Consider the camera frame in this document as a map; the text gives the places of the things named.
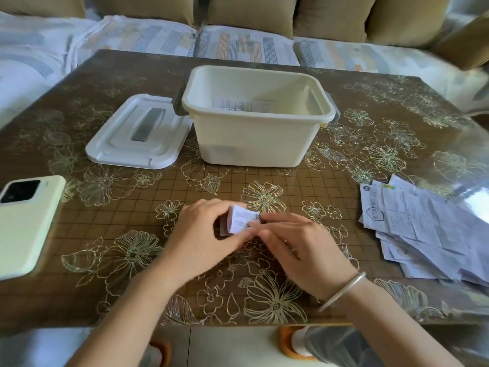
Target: gray pants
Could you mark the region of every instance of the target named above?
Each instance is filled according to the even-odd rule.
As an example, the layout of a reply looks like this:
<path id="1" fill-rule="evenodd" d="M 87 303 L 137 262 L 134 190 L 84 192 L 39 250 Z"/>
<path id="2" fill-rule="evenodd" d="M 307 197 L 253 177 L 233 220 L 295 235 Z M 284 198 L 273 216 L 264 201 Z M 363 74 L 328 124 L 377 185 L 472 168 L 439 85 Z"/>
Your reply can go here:
<path id="1" fill-rule="evenodd" d="M 489 365 L 489 325 L 429 325 L 425 330 L 463 365 Z M 363 335 L 354 327 L 310 327 L 306 349 L 321 362 L 338 367 L 384 366 Z"/>
<path id="2" fill-rule="evenodd" d="M 383 367 L 384 364 L 354 327 L 310 327 L 306 349 L 319 361 L 338 367 Z"/>

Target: right hand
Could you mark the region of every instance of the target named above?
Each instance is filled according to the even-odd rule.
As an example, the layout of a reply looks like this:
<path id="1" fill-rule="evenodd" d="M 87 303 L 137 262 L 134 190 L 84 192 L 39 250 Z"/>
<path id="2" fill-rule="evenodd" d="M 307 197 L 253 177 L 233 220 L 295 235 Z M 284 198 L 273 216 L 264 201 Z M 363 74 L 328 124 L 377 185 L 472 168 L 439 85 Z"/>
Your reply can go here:
<path id="1" fill-rule="evenodd" d="M 307 293 L 328 300 L 358 274 L 321 225 L 292 213 L 262 218 L 267 224 L 250 222 L 253 233 L 265 242 L 287 277 Z M 284 241 L 296 247 L 297 258 Z"/>

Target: bracelet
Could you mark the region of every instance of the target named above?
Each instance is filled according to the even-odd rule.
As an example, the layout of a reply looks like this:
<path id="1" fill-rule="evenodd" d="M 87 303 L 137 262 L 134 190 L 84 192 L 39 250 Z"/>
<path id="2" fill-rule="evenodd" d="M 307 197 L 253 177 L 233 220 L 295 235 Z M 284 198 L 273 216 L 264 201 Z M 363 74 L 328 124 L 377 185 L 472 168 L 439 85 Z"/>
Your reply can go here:
<path id="1" fill-rule="evenodd" d="M 351 290 L 351 288 L 356 285 L 357 283 L 360 282 L 360 280 L 366 275 L 366 273 L 363 271 L 359 275 L 357 275 L 355 278 L 353 278 L 345 287 L 343 287 L 341 290 L 339 290 L 335 295 L 333 295 L 332 298 L 330 298 L 327 302 L 325 302 L 323 305 L 321 305 L 321 308 L 319 308 L 319 311 L 322 312 L 324 309 L 329 307 L 333 302 L 338 300 L 341 296 L 345 295 L 346 292 Z"/>

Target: plastic storage box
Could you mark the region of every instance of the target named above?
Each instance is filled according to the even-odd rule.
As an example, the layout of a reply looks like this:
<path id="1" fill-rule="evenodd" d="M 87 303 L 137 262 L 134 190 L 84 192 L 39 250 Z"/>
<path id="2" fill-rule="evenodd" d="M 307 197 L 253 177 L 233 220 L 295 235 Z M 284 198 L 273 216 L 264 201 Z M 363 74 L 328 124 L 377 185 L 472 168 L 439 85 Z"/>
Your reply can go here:
<path id="1" fill-rule="evenodd" d="M 295 167 L 336 114 L 312 76 L 211 65 L 192 70 L 181 103 L 202 158 L 222 165 Z"/>

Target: table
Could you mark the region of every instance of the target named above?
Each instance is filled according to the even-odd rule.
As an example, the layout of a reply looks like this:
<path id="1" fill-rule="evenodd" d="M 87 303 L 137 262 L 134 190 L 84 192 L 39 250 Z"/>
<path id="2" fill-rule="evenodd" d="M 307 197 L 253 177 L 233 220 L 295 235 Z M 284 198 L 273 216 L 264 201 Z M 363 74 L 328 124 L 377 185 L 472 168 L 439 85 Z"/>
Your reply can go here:
<path id="1" fill-rule="evenodd" d="M 163 170 L 87 159 L 85 145 L 127 98 L 174 97 L 203 64 L 311 74 L 339 107 L 340 122 L 319 131 L 295 169 L 206 164 L 193 132 Z M 181 207 L 214 197 L 321 222 L 353 264 L 418 321 L 472 322 L 489 314 L 486 289 L 404 278 L 397 263 L 383 260 L 374 233 L 357 223 L 358 183 L 386 181 L 393 172 L 466 201 L 489 221 L 480 205 L 487 201 L 489 135 L 418 78 L 102 50 L 3 129 L 0 144 L 0 185 L 51 174 L 67 180 L 36 269 L 0 282 L 4 330 L 94 324 L 162 251 Z M 317 306 L 253 240 L 181 288 L 161 322 L 346 322 L 338 310 L 318 313 Z"/>

